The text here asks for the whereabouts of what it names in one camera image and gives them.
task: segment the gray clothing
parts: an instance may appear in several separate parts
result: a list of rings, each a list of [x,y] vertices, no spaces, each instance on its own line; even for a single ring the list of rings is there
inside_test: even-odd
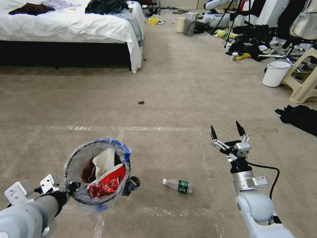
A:
[[[139,47],[144,45],[144,41],[142,39],[142,33],[139,27],[139,23],[135,16],[129,12],[127,9],[123,9],[120,13],[109,13],[109,15],[114,15],[116,17],[122,18],[127,20],[128,22],[131,23],[133,31],[135,33],[136,39],[138,40]]]
[[[72,4],[72,3],[67,3],[67,2],[62,1],[62,0],[46,0],[46,1],[42,2],[42,4],[45,6],[48,6],[48,7],[52,7],[54,9],[64,9],[64,8],[68,8],[68,7],[80,6],[80,4],[76,5],[76,4]]]

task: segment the yellow cloth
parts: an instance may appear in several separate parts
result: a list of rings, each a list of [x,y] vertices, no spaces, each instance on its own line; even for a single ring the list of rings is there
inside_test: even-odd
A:
[[[249,53],[243,53],[243,55],[241,55],[241,56],[238,55],[236,60],[240,60],[243,58],[251,58],[251,55]]]
[[[156,25],[158,23],[158,18],[157,17],[151,17],[149,20],[148,20],[148,24],[150,25]]]
[[[228,36],[228,32],[226,32],[224,30],[216,30],[215,32],[216,32],[216,34],[215,34],[216,37],[223,38],[223,37],[227,37]],[[235,38],[236,36],[238,36],[238,34],[234,34],[234,33],[231,32],[230,35],[229,35],[229,38]]]

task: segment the trash can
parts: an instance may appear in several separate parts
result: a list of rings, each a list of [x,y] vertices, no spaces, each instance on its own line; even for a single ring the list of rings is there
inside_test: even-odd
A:
[[[184,33],[184,23],[185,17],[177,17],[176,18],[176,32],[177,33]]]
[[[194,34],[196,20],[185,19],[184,36],[192,36]]]
[[[87,181],[87,177],[94,174],[94,164],[92,160],[109,148],[115,151],[116,163],[122,163],[125,167],[125,176],[113,194],[103,197],[92,197],[88,190],[90,181]],[[138,178],[135,181],[134,179],[136,177],[131,177],[130,173],[130,149],[119,141],[106,137],[81,145],[75,150],[65,163],[64,182],[66,188],[71,182],[79,182],[79,190],[75,192],[72,197],[79,203],[82,210],[98,213],[112,207],[123,195],[128,196],[130,191],[135,190],[136,187],[134,189],[131,188],[131,185],[133,187],[131,180],[136,183],[137,187],[140,186]]]
[[[275,60],[267,65],[267,71],[262,83],[268,87],[277,87],[281,84],[292,64],[287,60]]]

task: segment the white bucket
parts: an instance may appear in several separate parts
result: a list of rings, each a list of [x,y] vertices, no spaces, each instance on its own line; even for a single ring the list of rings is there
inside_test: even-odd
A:
[[[268,87],[279,86],[291,66],[291,63],[286,60],[272,61],[267,65],[262,83]]]
[[[176,32],[184,33],[185,31],[185,17],[176,18]]]

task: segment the white cup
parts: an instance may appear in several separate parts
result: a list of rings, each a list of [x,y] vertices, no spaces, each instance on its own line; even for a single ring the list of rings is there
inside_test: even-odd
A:
[[[231,55],[231,60],[235,61],[237,59],[238,53],[237,52],[233,52]]]

